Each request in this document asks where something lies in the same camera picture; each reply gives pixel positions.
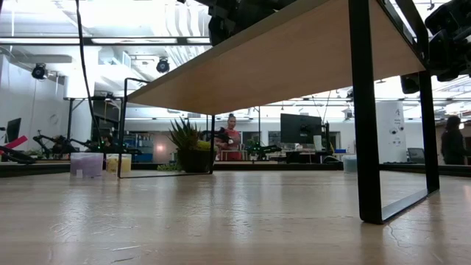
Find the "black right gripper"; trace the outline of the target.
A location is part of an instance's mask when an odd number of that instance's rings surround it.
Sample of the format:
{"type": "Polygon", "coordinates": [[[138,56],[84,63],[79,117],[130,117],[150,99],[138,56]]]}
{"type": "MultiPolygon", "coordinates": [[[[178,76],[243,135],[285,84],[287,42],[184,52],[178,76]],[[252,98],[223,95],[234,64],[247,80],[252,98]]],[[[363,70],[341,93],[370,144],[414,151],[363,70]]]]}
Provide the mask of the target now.
{"type": "Polygon", "coordinates": [[[449,0],[426,19],[412,0],[400,0],[400,10],[416,35],[430,75],[439,82],[471,77],[471,0],[449,0]]]}

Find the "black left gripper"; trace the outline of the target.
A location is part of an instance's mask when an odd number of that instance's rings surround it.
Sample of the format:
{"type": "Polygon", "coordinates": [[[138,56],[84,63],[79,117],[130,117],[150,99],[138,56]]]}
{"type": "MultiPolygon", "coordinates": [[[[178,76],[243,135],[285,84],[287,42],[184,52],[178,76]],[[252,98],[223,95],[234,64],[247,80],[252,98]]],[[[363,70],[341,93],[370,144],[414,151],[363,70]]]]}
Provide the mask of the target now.
{"type": "Polygon", "coordinates": [[[253,24],[294,3],[294,0],[195,0],[208,7],[212,45],[218,45],[253,24]]]}

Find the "wooden shelf riser black legs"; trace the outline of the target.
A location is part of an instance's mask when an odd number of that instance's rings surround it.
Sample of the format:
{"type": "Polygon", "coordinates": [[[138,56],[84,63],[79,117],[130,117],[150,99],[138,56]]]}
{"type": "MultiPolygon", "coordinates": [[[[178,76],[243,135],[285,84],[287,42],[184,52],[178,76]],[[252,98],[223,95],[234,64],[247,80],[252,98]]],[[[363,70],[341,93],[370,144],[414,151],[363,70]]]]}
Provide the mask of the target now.
{"type": "Polygon", "coordinates": [[[215,116],[353,88],[358,204],[384,224],[440,187],[428,31],[413,0],[296,0],[124,99],[215,116]],[[382,205],[375,81],[416,74],[426,188],[382,205]]]}

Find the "yellow candle jar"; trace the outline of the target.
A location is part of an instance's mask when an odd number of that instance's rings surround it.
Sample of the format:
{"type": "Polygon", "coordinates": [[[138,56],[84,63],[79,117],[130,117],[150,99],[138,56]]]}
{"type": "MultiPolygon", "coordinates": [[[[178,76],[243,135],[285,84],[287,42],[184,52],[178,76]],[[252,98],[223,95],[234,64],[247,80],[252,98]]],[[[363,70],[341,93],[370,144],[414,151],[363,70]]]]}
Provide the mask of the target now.
{"type": "MultiPolygon", "coordinates": [[[[107,154],[105,163],[106,163],[106,171],[109,173],[116,174],[118,172],[118,154],[107,154]]],[[[132,165],[132,156],[131,154],[122,154],[121,155],[121,172],[128,173],[131,171],[132,165]]]]}

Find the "black overhead beam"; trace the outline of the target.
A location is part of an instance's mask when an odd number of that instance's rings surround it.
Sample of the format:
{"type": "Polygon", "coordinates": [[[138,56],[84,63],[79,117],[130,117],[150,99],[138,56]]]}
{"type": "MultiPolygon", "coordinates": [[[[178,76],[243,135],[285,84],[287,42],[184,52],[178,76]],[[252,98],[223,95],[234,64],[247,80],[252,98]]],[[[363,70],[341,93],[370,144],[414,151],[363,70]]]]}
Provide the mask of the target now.
{"type": "MultiPolygon", "coordinates": [[[[93,38],[84,37],[85,46],[209,46],[206,37],[131,37],[93,38]]],[[[80,39],[75,37],[0,37],[0,45],[10,46],[78,46],[80,39]]]]}

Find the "person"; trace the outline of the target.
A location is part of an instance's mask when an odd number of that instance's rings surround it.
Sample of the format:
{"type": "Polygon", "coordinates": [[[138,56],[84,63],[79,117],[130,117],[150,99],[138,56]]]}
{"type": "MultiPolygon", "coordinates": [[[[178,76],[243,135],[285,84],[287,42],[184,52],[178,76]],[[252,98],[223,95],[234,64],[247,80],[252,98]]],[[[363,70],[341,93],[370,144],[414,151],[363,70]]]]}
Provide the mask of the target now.
{"type": "Polygon", "coordinates": [[[227,126],[220,131],[221,138],[215,138],[218,147],[219,160],[241,160],[239,145],[241,143],[240,132],[236,130],[236,117],[231,113],[228,116],[227,126]]]}
{"type": "Polygon", "coordinates": [[[441,154],[446,165],[464,165],[469,152],[464,148],[464,139],[459,126],[461,119],[450,116],[441,136],[441,154]]]}

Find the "white display pillar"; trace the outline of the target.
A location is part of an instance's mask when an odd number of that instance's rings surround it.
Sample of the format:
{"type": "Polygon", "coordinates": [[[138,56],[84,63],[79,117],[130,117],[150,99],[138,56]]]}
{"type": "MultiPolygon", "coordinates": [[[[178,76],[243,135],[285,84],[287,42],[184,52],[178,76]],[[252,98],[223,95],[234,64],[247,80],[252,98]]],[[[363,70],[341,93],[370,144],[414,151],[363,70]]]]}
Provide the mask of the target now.
{"type": "Polygon", "coordinates": [[[407,161],[406,132],[401,101],[376,103],[380,163],[407,161]]]}

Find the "black computer monitor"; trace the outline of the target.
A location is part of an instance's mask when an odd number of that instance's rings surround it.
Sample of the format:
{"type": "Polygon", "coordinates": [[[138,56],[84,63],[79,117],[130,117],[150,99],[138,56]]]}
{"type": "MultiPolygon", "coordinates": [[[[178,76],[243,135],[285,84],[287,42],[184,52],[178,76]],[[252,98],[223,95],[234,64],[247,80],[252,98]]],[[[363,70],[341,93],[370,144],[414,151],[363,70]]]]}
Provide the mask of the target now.
{"type": "Polygon", "coordinates": [[[280,140],[289,144],[313,144],[322,134],[322,120],[316,116],[280,114],[280,140]]]}

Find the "potted green succulent plant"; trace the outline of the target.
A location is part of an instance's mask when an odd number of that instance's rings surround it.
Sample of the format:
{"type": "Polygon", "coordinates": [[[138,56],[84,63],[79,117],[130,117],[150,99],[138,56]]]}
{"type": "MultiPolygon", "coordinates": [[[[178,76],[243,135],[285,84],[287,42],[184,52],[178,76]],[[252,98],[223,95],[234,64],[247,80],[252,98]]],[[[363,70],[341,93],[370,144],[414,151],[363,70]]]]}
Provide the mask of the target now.
{"type": "Polygon", "coordinates": [[[216,158],[215,131],[201,131],[189,120],[173,120],[170,141],[177,148],[177,163],[187,174],[211,174],[216,158]]]}

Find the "dark shelving unit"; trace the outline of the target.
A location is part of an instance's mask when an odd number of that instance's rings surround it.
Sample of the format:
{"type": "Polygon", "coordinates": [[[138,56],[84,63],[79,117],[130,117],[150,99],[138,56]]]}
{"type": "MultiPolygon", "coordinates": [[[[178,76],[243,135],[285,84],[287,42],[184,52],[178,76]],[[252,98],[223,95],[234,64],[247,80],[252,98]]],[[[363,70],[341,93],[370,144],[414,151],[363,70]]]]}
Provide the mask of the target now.
{"type": "Polygon", "coordinates": [[[93,101],[91,141],[96,150],[103,153],[117,153],[120,109],[110,101],[93,101]]]}

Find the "small dark monitor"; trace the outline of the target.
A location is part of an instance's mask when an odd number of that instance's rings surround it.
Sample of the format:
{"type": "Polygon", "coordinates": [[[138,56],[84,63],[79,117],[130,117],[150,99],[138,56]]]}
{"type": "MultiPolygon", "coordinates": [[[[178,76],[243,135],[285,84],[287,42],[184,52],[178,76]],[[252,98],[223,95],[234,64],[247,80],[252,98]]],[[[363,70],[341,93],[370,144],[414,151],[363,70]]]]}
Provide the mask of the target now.
{"type": "Polygon", "coordinates": [[[18,138],[21,127],[21,118],[8,121],[5,142],[10,143],[18,138]]]}

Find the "red bar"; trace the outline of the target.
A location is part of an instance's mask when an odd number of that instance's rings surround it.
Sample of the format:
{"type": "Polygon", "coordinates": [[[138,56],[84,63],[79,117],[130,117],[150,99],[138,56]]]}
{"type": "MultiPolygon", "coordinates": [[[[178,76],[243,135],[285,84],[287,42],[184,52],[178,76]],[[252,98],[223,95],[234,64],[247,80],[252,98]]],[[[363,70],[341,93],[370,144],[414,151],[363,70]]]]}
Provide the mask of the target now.
{"type": "Polygon", "coordinates": [[[27,141],[28,141],[28,138],[23,135],[23,136],[15,139],[14,141],[9,142],[5,146],[0,146],[0,153],[6,152],[6,151],[11,150],[11,149],[14,149],[17,146],[20,146],[20,145],[22,145],[23,143],[25,143],[27,141]]]}

